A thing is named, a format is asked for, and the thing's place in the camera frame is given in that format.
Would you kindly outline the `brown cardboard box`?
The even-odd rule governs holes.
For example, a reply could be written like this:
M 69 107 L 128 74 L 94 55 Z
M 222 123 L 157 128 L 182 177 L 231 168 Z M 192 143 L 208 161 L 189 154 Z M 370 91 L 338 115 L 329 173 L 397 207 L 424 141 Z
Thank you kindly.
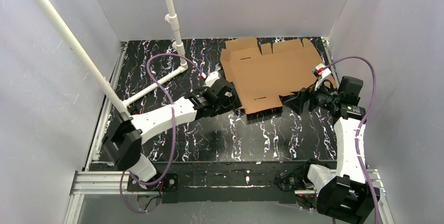
M 282 96 L 316 82 L 323 59 L 308 39 L 258 44 L 255 37 L 227 40 L 220 62 L 247 115 L 280 108 Z

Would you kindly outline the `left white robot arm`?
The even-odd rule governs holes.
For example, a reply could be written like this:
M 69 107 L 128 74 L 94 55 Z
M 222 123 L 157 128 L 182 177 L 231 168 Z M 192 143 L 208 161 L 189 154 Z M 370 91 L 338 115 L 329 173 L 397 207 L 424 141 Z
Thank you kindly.
M 144 187 L 158 184 L 171 163 L 159 175 L 152 162 L 142 154 L 142 145 L 152 137 L 182 124 L 215 117 L 241 107 L 233 82 L 207 78 L 205 85 L 175 102 L 144 114 L 124 116 L 109 125 L 102 143 L 118 171 L 129 171 Z

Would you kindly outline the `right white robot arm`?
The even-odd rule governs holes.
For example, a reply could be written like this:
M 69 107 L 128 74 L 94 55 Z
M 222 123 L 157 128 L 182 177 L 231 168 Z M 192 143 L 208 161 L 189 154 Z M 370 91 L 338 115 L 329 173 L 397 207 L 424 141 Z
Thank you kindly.
M 282 191 L 314 190 L 315 198 L 300 195 L 303 205 L 319 214 L 347 223 L 364 223 L 380 199 L 380 190 L 368 182 L 363 151 L 364 116 L 358 105 L 363 80 L 344 76 L 338 88 L 330 80 L 313 84 L 281 102 L 296 114 L 315 108 L 327 110 L 334 120 L 337 137 L 337 166 L 333 172 L 326 162 L 310 159 L 304 165 L 276 175 L 274 184 Z

